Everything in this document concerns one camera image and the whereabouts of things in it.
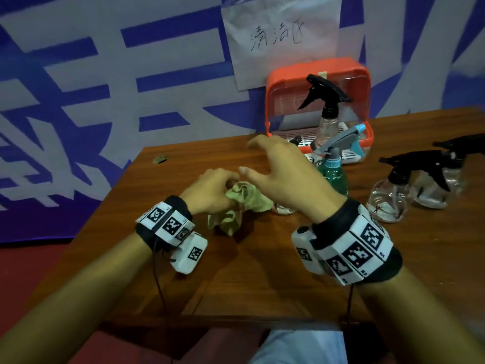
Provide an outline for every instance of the orange plastic basket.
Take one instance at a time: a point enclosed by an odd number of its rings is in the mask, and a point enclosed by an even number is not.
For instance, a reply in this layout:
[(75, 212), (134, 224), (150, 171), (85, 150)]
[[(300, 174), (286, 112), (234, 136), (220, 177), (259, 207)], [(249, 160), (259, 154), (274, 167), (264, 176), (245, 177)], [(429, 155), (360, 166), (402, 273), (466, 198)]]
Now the orange plastic basket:
[[(271, 136), (272, 117), (322, 111), (324, 102), (320, 99), (310, 103), (305, 109), (298, 110), (311, 87), (306, 80), (308, 74), (321, 75), (331, 80), (354, 99), (352, 103), (345, 103), (344, 105), (350, 106), (359, 122), (366, 126), (359, 144), (362, 150), (367, 153), (374, 142), (374, 133), (369, 123), (371, 76), (364, 66), (349, 57), (300, 63), (272, 72), (266, 83), (266, 135)], [(301, 145), (300, 150), (303, 153), (311, 153), (308, 145)]]

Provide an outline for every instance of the wooden table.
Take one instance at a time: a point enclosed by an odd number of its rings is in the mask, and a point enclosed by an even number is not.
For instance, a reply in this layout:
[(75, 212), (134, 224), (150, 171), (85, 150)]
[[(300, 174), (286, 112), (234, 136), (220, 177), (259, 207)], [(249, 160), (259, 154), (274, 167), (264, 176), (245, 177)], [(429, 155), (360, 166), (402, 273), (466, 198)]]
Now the wooden table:
[[(477, 109), (453, 109), (375, 119), (375, 141), (361, 164), (345, 166), (350, 195), (365, 203), (372, 185), (391, 167), (382, 156), (432, 149), (431, 142), (485, 131), (485, 116)], [(250, 136), (145, 148), (70, 244), (59, 263), (37, 287), (34, 306), (88, 263), (133, 232), (134, 220), (156, 202), (180, 194), (208, 168), (237, 170), (245, 165), (267, 173), (260, 151), (246, 150)], [(159, 165), (153, 159), (167, 154)], [(464, 172), (469, 182), (463, 198), (445, 210), (412, 207), (400, 224), (387, 225), (405, 264), (466, 322), (485, 323), (485, 158), (470, 155)], [(327, 276), (307, 272), (290, 234), (308, 223), (301, 214), (245, 214), (234, 236), (207, 229), (207, 216), (195, 217), (196, 231), (209, 246), (191, 275), (177, 275), (161, 260), (158, 275), (167, 311), (155, 287), (151, 264), (138, 275), (124, 299), (102, 328), (132, 342), (180, 356), (206, 327), (259, 325), (268, 328), (336, 327), (345, 313), (349, 289)], [(352, 306), (357, 320), (369, 319), (358, 297)], [(187, 330), (187, 327), (201, 327)]]

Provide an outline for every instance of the orange container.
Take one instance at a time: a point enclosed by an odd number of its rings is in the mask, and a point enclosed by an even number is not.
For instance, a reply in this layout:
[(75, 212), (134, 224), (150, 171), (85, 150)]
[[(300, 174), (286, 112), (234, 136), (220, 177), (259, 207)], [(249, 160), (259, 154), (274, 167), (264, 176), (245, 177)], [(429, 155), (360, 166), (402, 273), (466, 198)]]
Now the orange container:
[[(371, 76), (364, 66), (350, 57), (300, 63), (272, 72), (266, 83), (266, 134), (268, 136), (272, 134), (270, 131), (272, 118), (310, 111), (322, 112), (324, 102), (321, 99), (310, 103), (305, 109), (298, 109), (308, 95), (308, 90), (311, 87), (310, 83), (306, 80), (308, 74), (320, 75), (331, 80), (334, 84), (342, 88), (349, 97), (353, 98), (353, 102), (341, 103), (339, 107), (341, 108), (342, 114), (342, 110), (348, 106), (352, 110), (352, 115), (355, 117), (355, 120), (350, 123), (340, 123), (339, 130), (364, 123), (366, 130), (361, 133), (359, 144), (362, 151), (367, 154), (374, 141), (374, 133), (369, 123)], [(315, 138), (317, 129), (318, 127), (301, 128), (301, 133), (299, 134), (303, 136), (304, 140), (300, 145), (300, 150), (303, 153), (311, 153), (309, 143)], [(288, 134), (293, 135), (296, 132), (297, 130), (286, 130), (277, 131), (274, 134), (288, 137)], [(360, 162), (363, 159), (355, 158), (354, 161), (345, 161), (344, 157), (343, 153), (343, 163)]]

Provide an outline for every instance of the blue trigger sprayer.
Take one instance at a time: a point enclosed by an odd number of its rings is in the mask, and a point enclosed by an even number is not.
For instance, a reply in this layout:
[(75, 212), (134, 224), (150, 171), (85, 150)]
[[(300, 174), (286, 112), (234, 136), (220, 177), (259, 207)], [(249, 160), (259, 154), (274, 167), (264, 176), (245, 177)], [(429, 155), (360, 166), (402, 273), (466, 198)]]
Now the blue trigger sprayer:
[(349, 149), (364, 157), (359, 138), (360, 133), (365, 129), (364, 124), (359, 124), (330, 138), (319, 148), (316, 148), (315, 141), (310, 144), (313, 164), (330, 185), (342, 195), (349, 195), (347, 175), (342, 169), (342, 151)]

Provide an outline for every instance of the blue and white banner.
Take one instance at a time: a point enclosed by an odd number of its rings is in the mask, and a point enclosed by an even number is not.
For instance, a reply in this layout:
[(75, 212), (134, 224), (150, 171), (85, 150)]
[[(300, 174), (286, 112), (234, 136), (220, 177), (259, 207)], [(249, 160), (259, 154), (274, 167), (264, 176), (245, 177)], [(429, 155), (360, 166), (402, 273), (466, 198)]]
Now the blue and white banner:
[[(73, 236), (144, 146), (263, 130), (223, 1), (0, 1), (0, 242)], [(337, 54), (373, 117), (485, 104), (484, 26), (485, 0), (343, 0)]]

